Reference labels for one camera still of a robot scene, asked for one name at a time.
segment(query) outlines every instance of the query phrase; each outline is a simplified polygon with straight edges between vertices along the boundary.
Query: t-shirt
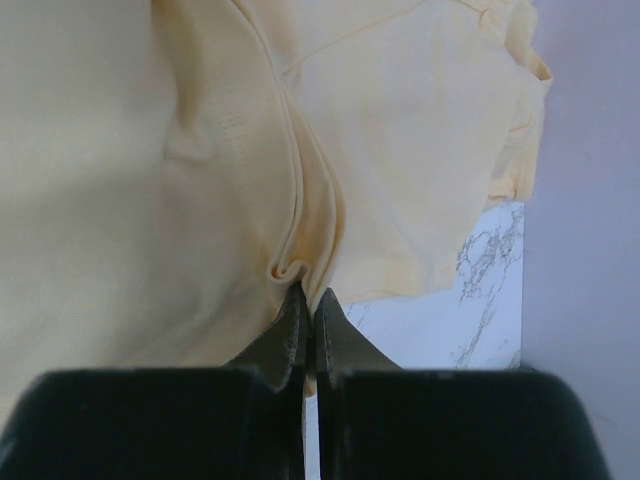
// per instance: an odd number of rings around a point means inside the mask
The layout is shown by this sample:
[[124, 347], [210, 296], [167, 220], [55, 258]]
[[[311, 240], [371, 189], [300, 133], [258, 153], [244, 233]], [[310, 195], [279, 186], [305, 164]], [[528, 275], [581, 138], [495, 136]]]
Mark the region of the t-shirt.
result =
[[535, 21], [529, 0], [3, 3], [0, 417], [45, 370], [220, 365], [296, 280], [312, 309], [328, 285], [450, 286], [481, 211], [531, 193]]

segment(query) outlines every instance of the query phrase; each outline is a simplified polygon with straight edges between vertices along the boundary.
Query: marble surface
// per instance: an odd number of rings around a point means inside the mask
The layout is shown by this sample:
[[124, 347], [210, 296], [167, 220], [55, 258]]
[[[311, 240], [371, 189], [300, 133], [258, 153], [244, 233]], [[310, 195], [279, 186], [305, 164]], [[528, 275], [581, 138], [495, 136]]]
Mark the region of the marble surface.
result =
[[[345, 306], [349, 320], [405, 368], [502, 369], [520, 362], [524, 210], [486, 212], [458, 257], [451, 290]], [[320, 478], [317, 398], [307, 400], [307, 479]]]

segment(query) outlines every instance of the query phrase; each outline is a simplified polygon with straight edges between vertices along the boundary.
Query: cream fabric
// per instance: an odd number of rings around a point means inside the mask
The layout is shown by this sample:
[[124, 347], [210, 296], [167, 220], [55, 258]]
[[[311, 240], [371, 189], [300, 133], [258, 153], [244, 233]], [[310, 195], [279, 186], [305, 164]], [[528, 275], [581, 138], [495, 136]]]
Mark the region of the cream fabric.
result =
[[531, 193], [535, 21], [529, 0], [0, 4], [0, 406], [54, 368], [223, 363], [296, 279], [312, 308], [329, 283], [450, 286], [483, 208]]

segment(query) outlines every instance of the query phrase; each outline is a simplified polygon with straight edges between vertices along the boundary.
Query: grasped fabric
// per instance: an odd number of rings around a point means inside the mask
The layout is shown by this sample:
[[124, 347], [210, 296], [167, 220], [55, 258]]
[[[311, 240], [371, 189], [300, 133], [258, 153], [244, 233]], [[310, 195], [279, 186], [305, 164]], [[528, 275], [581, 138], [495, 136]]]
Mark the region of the grasped fabric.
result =
[[0, 5], [0, 406], [38, 373], [219, 365], [310, 307], [450, 286], [530, 193], [529, 0]]

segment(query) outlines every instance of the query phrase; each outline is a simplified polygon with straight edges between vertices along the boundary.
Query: wrinkled fabric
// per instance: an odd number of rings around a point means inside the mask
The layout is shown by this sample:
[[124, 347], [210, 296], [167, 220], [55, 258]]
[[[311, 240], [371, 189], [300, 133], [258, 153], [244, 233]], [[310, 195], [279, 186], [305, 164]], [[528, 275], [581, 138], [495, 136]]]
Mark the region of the wrinkled fabric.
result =
[[220, 365], [296, 280], [312, 309], [449, 287], [482, 210], [531, 194], [535, 23], [529, 0], [3, 3], [4, 413], [45, 370]]

